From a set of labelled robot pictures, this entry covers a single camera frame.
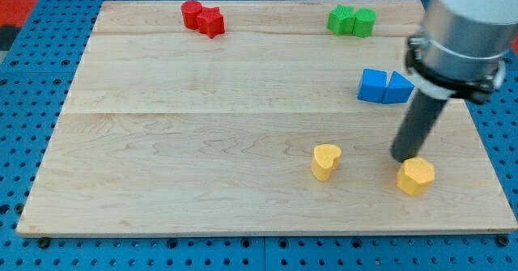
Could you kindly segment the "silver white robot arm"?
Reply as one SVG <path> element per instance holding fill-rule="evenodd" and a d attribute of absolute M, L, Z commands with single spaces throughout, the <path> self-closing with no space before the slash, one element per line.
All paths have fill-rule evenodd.
<path fill-rule="evenodd" d="M 430 98 L 482 104 L 502 85 L 516 36 L 517 0 L 430 0 L 406 67 Z"/>

